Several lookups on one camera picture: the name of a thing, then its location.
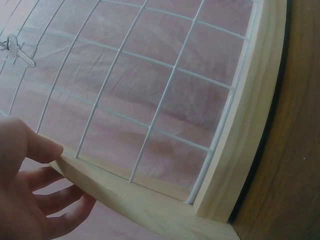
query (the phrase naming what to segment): hand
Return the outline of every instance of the hand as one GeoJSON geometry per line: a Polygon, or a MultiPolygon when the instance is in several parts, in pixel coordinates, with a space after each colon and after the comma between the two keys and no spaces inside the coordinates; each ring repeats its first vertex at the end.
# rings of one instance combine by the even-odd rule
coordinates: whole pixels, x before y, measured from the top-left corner
{"type": "Polygon", "coordinates": [[[90,214],[95,200],[76,186],[36,195],[63,177],[51,167],[19,171],[25,157],[50,163],[63,147],[34,133],[18,118],[0,118],[0,239],[49,240],[68,234],[90,214]],[[78,200],[60,217],[47,217],[78,200]]]}

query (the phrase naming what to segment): finger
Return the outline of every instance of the finger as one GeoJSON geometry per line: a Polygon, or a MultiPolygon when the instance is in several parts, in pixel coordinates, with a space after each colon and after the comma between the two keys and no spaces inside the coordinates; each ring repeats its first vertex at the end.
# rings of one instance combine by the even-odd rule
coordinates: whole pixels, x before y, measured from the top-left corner
{"type": "Polygon", "coordinates": [[[72,185],[49,195],[36,195],[35,199],[43,214],[48,216],[79,200],[83,194],[84,191],[72,185]]]}
{"type": "Polygon", "coordinates": [[[0,118],[2,161],[13,162],[19,169],[25,157],[39,163],[50,163],[63,152],[63,147],[36,134],[16,117],[0,118]]]}
{"type": "Polygon", "coordinates": [[[20,174],[24,177],[32,192],[45,188],[46,186],[64,178],[64,176],[50,166],[41,167],[31,171],[21,171],[20,174]]]}
{"type": "Polygon", "coordinates": [[[87,219],[95,203],[96,200],[85,193],[78,201],[78,205],[74,210],[60,217],[49,217],[47,219],[48,238],[55,239],[73,231],[87,219]]]}
{"type": "Polygon", "coordinates": [[[28,143],[26,157],[47,164],[56,160],[64,151],[62,145],[36,134],[26,124],[24,124],[24,127],[28,143]]]}

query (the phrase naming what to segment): wire rack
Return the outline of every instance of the wire rack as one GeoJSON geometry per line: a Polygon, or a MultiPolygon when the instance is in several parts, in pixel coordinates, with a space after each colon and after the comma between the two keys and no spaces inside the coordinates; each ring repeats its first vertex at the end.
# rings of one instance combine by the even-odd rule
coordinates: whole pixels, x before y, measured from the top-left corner
{"type": "MultiPolygon", "coordinates": [[[[246,36],[242,36],[240,34],[237,34],[235,32],[232,32],[232,31],[229,31],[227,29],[224,29],[224,28],[221,28],[219,26],[216,26],[216,25],[213,25],[213,24],[209,24],[209,23],[206,23],[206,22],[203,22],[203,21],[200,21],[198,20],[199,16],[200,16],[200,13],[204,7],[204,4],[205,4],[205,1],[206,0],[202,0],[198,9],[197,9],[197,12],[195,14],[195,17],[194,18],[191,18],[191,17],[187,17],[187,16],[183,16],[183,15],[179,15],[179,14],[176,14],[176,13],[172,13],[172,12],[169,12],[169,11],[164,11],[164,10],[161,10],[161,9],[155,9],[155,8],[150,8],[150,7],[147,7],[147,3],[149,0],[145,0],[144,3],[142,5],[137,5],[137,4],[131,4],[131,3],[126,3],[126,2],[120,2],[120,1],[112,1],[112,0],[97,0],[93,6],[93,8],[91,9],[91,11],[89,12],[89,14],[87,15],[87,17],[85,18],[83,24],[81,25],[80,29],[78,30],[77,34],[76,35],[70,35],[70,34],[66,34],[66,33],[55,33],[55,32],[49,32],[47,31],[48,30],[48,27],[50,26],[51,22],[54,20],[56,14],[58,13],[59,9],[63,6],[64,2],[67,1],[67,0],[62,0],[61,3],[59,4],[59,6],[56,8],[56,10],[54,11],[53,15],[51,16],[50,20],[48,21],[48,23],[46,24],[45,28],[43,30],[40,30],[40,29],[36,29],[36,28],[29,28],[29,27],[25,27],[25,23],[27,22],[29,16],[32,14],[32,12],[34,11],[35,7],[37,6],[37,4],[40,2],[41,0],[37,0],[33,9],[31,10],[31,12],[29,13],[28,17],[26,18],[26,20],[24,21],[23,25],[21,26],[21,28],[19,29],[18,31],[18,35],[22,32],[22,31],[26,31],[26,32],[31,32],[31,33],[38,33],[40,34],[40,38],[38,39],[37,43],[35,45],[28,45],[26,44],[25,46],[29,46],[29,47],[32,47],[34,48],[34,51],[32,53],[32,57],[34,57],[36,54],[37,54],[37,48],[38,48],[38,45],[40,44],[41,40],[43,39],[44,35],[48,35],[48,36],[57,36],[57,37],[62,37],[62,38],[65,38],[65,39],[70,39],[72,40],[72,43],[61,63],[61,66],[60,68],[58,69],[57,73],[56,73],[56,77],[53,81],[53,84],[47,84],[47,83],[44,83],[42,81],[39,81],[37,79],[34,79],[32,77],[29,77],[29,76],[26,76],[26,71],[27,69],[25,68],[24,70],[22,71],[17,71],[16,69],[10,67],[10,66],[6,66],[6,69],[8,69],[9,71],[21,76],[20,77],[20,80],[18,82],[18,85],[17,85],[17,88],[16,88],[16,91],[14,93],[14,97],[13,97],[13,100],[12,100],[12,103],[11,103],[11,106],[10,106],[10,109],[9,109],[9,112],[8,114],[1,111],[0,110],[0,114],[2,115],[11,115],[12,114],[12,109],[13,109],[13,106],[15,104],[15,101],[16,101],[16,98],[17,98],[17,95],[19,93],[19,89],[21,87],[21,84],[22,84],[22,81],[23,79],[29,79],[31,81],[34,81],[34,82],[37,82],[39,84],[42,84],[44,86],[46,86],[47,88],[49,88],[49,94],[47,96],[47,99],[45,101],[45,104],[44,104],[44,107],[43,107],[43,110],[42,110],[42,113],[41,113],[41,116],[40,116],[40,120],[38,122],[38,125],[37,125],[37,129],[36,129],[36,132],[38,133],[40,128],[41,128],[41,125],[42,125],[42,122],[43,122],[43,119],[44,119],[44,115],[46,113],[46,110],[47,110],[47,107],[48,107],[48,103],[51,99],[51,96],[53,94],[54,91],[57,91],[57,92],[60,92],[62,94],[65,94],[71,98],[74,98],[74,99],[77,99],[77,100],[80,100],[88,105],[91,105],[92,106],[92,109],[91,109],[91,113],[89,115],[89,118],[87,120],[87,123],[85,125],[85,128],[83,130],[83,133],[82,133],[82,137],[80,139],[80,142],[78,144],[78,147],[77,147],[77,150],[76,150],[76,153],[75,153],[75,158],[78,159],[79,158],[79,154],[80,154],[80,151],[82,149],[82,146],[83,146],[83,143],[84,143],[84,140],[86,138],[86,134],[88,132],[88,129],[89,129],[89,126],[90,126],[90,123],[92,122],[92,119],[93,119],[93,116],[94,116],[94,113],[96,111],[96,109],[100,109],[102,111],[105,111],[109,114],[112,114],[114,116],[117,116],[119,118],[122,118],[122,119],[125,119],[127,121],[130,121],[132,123],[135,123],[139,126],[142,126],[144,128],[147,129],[147,133],[146,133],[146,136],[144,138],[144,141],[143,141],[143,144],[142,144],[142,147],[140,149],[140,152],[139,152],[139,155],[136,159],[136,162],[135,162],[135,165],[134,165],[134,168],[132,170],[132,173],[131,173],[131,176],[130,176],[130,179],[129,179],[129,182],[132,183],[134,181],[134,178],[135,178],[135,175],[137,173],[137,169],[138,169],[138,166],[140,164],[140,161],[142,159],[142,156],[144,154],[144,151],[145,151],[145,148],[146,148],[146,145],[149,141],[149,138],[150,138],[150,135],[151,135],[151,132],[152,131],[155,131],[155,132],[158,132],[158,133],[161,133],[162,135],[165,135],[165,136],[168,136],[169,138],[172,138],[172,139],[175,139],[177,141],[180,141],[180,142],[183,142],[187,145],[190,145],[190,146],[193,146],[197,149],[200,149],[200,150],[203,150],[203,151],[206,151],[207,152],[207,155],[206,155],[206,158],[203,162],[203,165],[202,165],[202,168],[200,170],[200,173],[196,179],[196,182],[190,192],[190,195],[186,201],[187,204],[193,204],[197,194],[198,194],[198,191],[201,187],[201,184],[205,178],[205,175],[207,173],[207,170],[209,168],[209,165],[211,163],[211,160],[213,158],[213,155],[214,155],[214,152],[217,148],[217,145],[218,145],[218,142],[219,142],[219,139],[221,137],[221,134],[222,134],[222,131],[223,131],[223,128],[225,126],[225,123],[226,123],[226,120],[227,120],[227,117],[228,117],[228,114],[229,114],[229,111],[230,111],[230,108],[231,108],[231,105],[233,103],[233,99],[234,99],[234,96],[235,96],[235,93],[237,91],[237,87],[238,87],[238,84],[239,84],[239,80],[240,80],[240,75],[241,75],[241,72],[242,72],[242,69],[243,69],[243,65],[244,65],[244,62],[245,62],[245,58],[246,58],[246,55],[247,55],[247,50],[248,50],[248,44],[250,42],[250,39],[251,39],[251,33],[252,33],[252,28],[253,28],[253,23],[254,23],[254,19],[255,19],[255,15],[256,15],[256,10],[257,10],[257,5],[254,4],[255,2],[258,2],[258,0],[246,0],[246,1],[251,1],[253,2],[253,9],[252,9],[252,12],[253,12],[253,20],[251,21],[250,23],[250,26],[248,26],[248,31],[246,33],[246,36]],[[81,32],[83,31],[86,23],[88,22],[89,18],[91,17],[91,15],[93,14],[93,12],[95,11],[95,9],[99,6],[99,4],[101,2],[107,2],[107,3],[111,3],[111,4],[117,4],[117,5],[126,5],[126,6],[130,6],[130,7],[134,7],[134,8],[138,8],[139,11],[138,13],[136,14],[133,22],[131,23],[131,26],[130,28],[128,29],[121,45],[119,48],[116,48],[116,47],[112,47],[112,46],[109,46],[109,45],[106,45],[106,44],[102,44],[102,43],[99,43],[99,42],[96,42],[96,41],[93,41],[93,40],[88,40],[88,39],[84,39],[84,38],[81,38],[80,37],[80,34],[81,32]],[[181,19],[185,19],[185,20],[188,20],[191,22],[191,26],[189,28],[189,31],[184,39],[184,42],[183,42],[183,45],[182,45],[182,48],[177,56],[177,59],[175,61],[175,64],[172,65],[172,64],[168,64],[168,63],[165,63],[165,62],[162,62],[162,61],[159,61],[159,60],[156,60],[156,59],[152,59],[150,57],[146,57],[146,56],[143,56],[143,55],[140,55],[140,54],[137,54],[137,53],[133,53],[133,52],[130,52],[130,51],[126,51],[124,50],[124,46],[131,34],[131,32],[133,31],[140,15],[142,14],[143,11],[153,11],[153,12],[159,12],[159,13],[162,13],[162,14],[165,14],[165,15],[170,15],[170,16],[174,16],[174,17],[177,17],[177,18],[181,18],[181,19]],[[233,78],[233,82],[231,85],[227,85],[225,83],[222,83],[218,80],[215,80],[215,79],[211,79],[209,77],[206,77],[206,76],[203,76],[203,75],[200,75],[198,73],[195,73],[195,72],[191,72],[189,70],[186,70],[186,69],[183,69],[181,67],[178,67],[179,66],[179,63],[182,59],[182,55],[184,53],[184,50],[187,46],[187,43],[190,39],[190,36],[191,36],[191,33],[195,27],[195,24],[198,23],[198,24],[201,24],[201,25],[205,25],[207,27],[210,27],[212,29],[216,29],[216,30],[219,30],[219,31],[222,31],[224,33],[227,33],[229,35],[233,35],[239,39],[242,39],[243,40],[243,48],[242,48],[242,51],[244,51],[244,54],[242,54],[240,56],[240,59],[238,61],[238,65],[240,67],[237,68],[237,71],[235,73],[235,76],[233,78]],[[73,94],[73,93],[69,93],[67,91],[65,91],[64,89],[60,88],[60,87],[56,87],[56,83],[60,77],[60,74],[64,68],[64,65],[75,45],[76,42],[83,42],[83,43],[87,43],[87,44],[91,44],[91,45],[95,45],[95,46],[99,46],[99,47],[102,47],[102,48],[105,48],[105,49],[109,49],[109,50],[112,50],[112,51],[115,51],[116,52],[116,55],[113,59],[113,62],[106,74],[106,77],[102,83],[102,86],[99,90],[99,93],[96,97],[96,100],[95,102],[90,102],[86,99],[83,99],[81,96],[78,96],[76,94],[73,94]],[[164,88],[164,91],[162,93],[162,96],[160,98],[160,101],[158,103],[158,106],[156,108],[156,111],[154,113],[154,116],[152,118],[152,121],[150,124],[146,124],[146,123],[143,123],[143,122],[140,122],[136,119],[133,119],[131,117],[128,117],[124,114],[121,114],[121,113],[118,113],[114,110],[111,110],[110,108],[107,108],[107,107],[103,107],[101,105],[99,105],[99,100],[102,96],[102,93],[105,89],[105,86],[111,76],[111,73],[118,61],[118,58],[120,56],[120,53],[122,54],[126,54],[126,55],[129,55],[129,56],[133,56],[133,57],[136,57],[136,58],[139,58],[139,59],[143,59],[143,60],[146,60],[146,61],[150,61],[152,63],[155,63],[155,64],[158,64],[158,65],[162,65],[162,66],[165,66],[167,68],[170,68],[172,69],[171,70],[171,74],[169,76],[169,79],[167,81],[167,84],[164,88]],[[192,141],[189,141],[189,140],[186,140],[184,138],[181,138],[179,136],[176,136],[174,134],[171,134],[169,132],[166,132],[164,130],[161,130],[161,129],[158,129],[155,127],[155,122],[157,120],[157,117],[160,113],[160,109],[164,103],[164,100],[166,99],[166,95],[168,94],[168,91],[170,89],[170,86],[172,84],[172,81],[174,79],[174,76],[176,74],[176,72],[182,72],[182,73],[185,73],[187,75],[191,75],[191,76],[194,76],[196,78],[199,78],[199,79],[202,79],[204,81],[207,81],[207,82],[210,82],[212,84],[215,84],[215,85],[218,85],[222,88],[225,88],[229,91],[229,95],[227,97],[227,100],[226,100],[226,103],[225,103],[225,106],[224,106],[224,109],[223,109],[223,112],[222,112],[222,115],[221,115],[221,118],[219,120],[219,123],[218,123],[218,126],[217,126],[217,129],[216,129],[216,132],[213,136],[213,139],[212,139],[212,142],[210,144],[210,147],[205,147],[205,146],[202,146],[200,144],[197,144],[197,143],[194,143],[192,141]]],[[[17,7],[19,6],[19,4],[21,3],[21,0],[17,3],[16,7],[14,10],[17,9],[17,7]]],[[[6,25],[7,25],[8,22],[6,22],[6,24],[4,25],[4,28],[1,30],[0,32],[0,37],[1,35],[3,34],[3,31],[4,29],[6,28],[6,25]]],[[[4,59],[4,62],[2,64],[2,66],[0,67],[0,75],[2,74],[3,70],[4,70],[4,67],[6,65],[6,63],[11,63],[11,64],[15,64],[15,62],[12,62],[11,60],[9,60],[8,56],[7,58],[4,59]]]]}

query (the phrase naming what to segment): wooden panel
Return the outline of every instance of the wooden panel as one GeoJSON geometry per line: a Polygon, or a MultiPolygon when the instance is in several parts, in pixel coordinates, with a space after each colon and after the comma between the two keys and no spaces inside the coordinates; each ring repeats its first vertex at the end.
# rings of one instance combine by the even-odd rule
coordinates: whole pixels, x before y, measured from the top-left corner
{"type": "Polygon", "coordinates": [[[286,0],[260,0],[237,92],[194,202],[198,216],[227,222],[255,157],[282,55],[286,0]]]}
{"type": "Polygon", "coordinates": [[[81,189],[119,214],[172,240],[238,240],[230,224],[195,216],[191,205],[62,156],[50,164],[81,189]]]}
{"type": "Polygon", "coordinates": [[[284,82],[233,227],[242,240],[320,239],[320,1],[292,1],[284,82]]]}

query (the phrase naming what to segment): pink fabric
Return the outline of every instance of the pink fabric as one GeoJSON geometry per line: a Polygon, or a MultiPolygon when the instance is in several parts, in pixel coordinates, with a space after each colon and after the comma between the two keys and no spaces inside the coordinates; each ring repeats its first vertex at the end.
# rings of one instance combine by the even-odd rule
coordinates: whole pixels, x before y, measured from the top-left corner
{"type": "MultiPolygon", "coordinates": [[[[9,19],[0,41],[17,34],[35,0],[0,3],[0,26],[9,19]]],[[[36,129],[57,71],[95,0],[66,0],[44,35],[34,60],[37,67],[26,71],[12,115],[36,129]]],[[[142,5],[144,0],[119,0],[142,5]]],[[[201,0],[149,0],[147,7],[194,18],[201,0]]],[[[22,31],[19,43],[35,45],[61,0],[40,0],[22,31]]],[[[245,35],[252,9],[250,0],[207,0],[199,20],[245,35]]],[[[80,39],[119,48],[139,8],[100,2],[85,25],[80,39]]],[[[174,65],[191,21],[145,9],[138,19],[124,51],[174,65]]],[[[196,23],[183,52],[179,68],[231,85],[243,39],[196,23]]],[[[32,47],[23,50],[31,54],[32,47]]],[[[116,51],[77,41],[62,69],[56,88],[94,103],[116,51]]],[[[5,52],[0,52],[2,66],[5,52]]],[[[6,63],[0,75],[0,110],[9,112],[24,63],[6,63]]],[[[150,125],[172,68],[121,53],[102,93],[99,105],[150,125]]],[[[177,71],[155,127],[180,138],[209,147],[229,91],[200,78],[177,71]]],[[[92,105],[56,90],[50,98],[40,133],[76,150],[92,105]]],[[[81,154],[98,158],[132,171],[147,128],[101,109],[94,113],[81,154]]],[[[190,190],[199,174],[206,152],[153,131],[138,172],[190,190]]],[[[27,161],[23,168],[36,167],[27,161]]],[[[49,186],[52,192],[66,181],[49,186]]],[[[89,220],[62,239],[162,239],[140,228],[98,203],[89,220]]]]}

